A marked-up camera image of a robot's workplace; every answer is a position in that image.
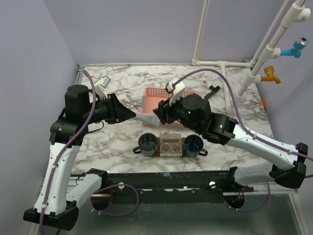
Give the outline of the pink plastic basket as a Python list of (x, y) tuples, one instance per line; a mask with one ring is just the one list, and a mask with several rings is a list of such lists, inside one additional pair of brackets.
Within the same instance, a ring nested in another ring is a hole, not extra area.
[[(170, 95), (163, 88), (146, 87), (142, 95), (140, 112), (143, 114), (154, 114), (153, 109), (158, 107), (158, 103), (162, 100), (168, 99), (169, 97)], [(185, 129), (185, 127), (178, 121), (165, 125), (159, 121), (157, 127)]]

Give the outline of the dark green mug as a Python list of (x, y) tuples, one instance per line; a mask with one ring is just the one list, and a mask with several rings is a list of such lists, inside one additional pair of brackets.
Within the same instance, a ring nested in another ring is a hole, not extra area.
[(157, 137), (152, 133), (145, 133), (138, 139), (138, 146), (133, 149), (134, 154), (142, 154), (152, 157), (156, 154), (158, 147)]

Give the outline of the clear textured acrylic holder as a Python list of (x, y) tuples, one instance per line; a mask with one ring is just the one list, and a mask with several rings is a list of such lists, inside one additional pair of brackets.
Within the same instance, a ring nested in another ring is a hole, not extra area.
[(181, 157), (181, 134), (161, 134), (159, 137), (159, 152), (161, 157)]

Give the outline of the brown wooden oval tray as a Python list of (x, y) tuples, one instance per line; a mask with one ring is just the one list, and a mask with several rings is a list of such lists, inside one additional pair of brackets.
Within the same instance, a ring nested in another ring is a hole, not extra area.
[(175, 140), (158, 138), (157, 151), (153, 157), (187, 157), (184, 147), (185, 138), (179, 138)]

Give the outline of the dark blue mug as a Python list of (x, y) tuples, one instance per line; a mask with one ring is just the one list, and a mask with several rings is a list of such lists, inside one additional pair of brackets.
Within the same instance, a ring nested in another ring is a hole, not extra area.
[(194, 158), (198, 155), (207, 156), (208, 152), (203, 148), (204, 142), (200, 136), (189, 135), (184, 141), (184, 152), (186, 157)]

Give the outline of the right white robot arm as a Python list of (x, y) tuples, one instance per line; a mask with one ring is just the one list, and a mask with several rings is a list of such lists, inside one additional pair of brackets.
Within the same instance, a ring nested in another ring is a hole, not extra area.
[(306, 144), (286, 144), (251, 131), (234, 118), (211, 112), (209, 101), (197, 94), (181, 97), (174, 104), (162, 100), (153, 112), (162, 124), (178, 121), (208, 142), (236, 147), (266, 160), (259, 165), (232, 167), (225, 179), (231, 192), (262, 182), (297, 189), (305, 179)]

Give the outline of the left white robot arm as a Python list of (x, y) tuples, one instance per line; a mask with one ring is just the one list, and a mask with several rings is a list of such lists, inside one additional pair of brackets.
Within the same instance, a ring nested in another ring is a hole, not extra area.
[(89, 100), (85, 85), (68, 87), (65, 107), (50, 128), (50, 156), (44, 183), (34, 207), (24, 212), (23, 219), (43, 226), (70, 231), (76, 224), (81, 206), (96, 191), (104, 193), (109, 186), (106, 171), (91, 169), (85, 179), (68, 191), (74, 160), (88, 133), (88, 125), (100, 121), (121, 123), (136, 116), (122, 105), (115, 94)]

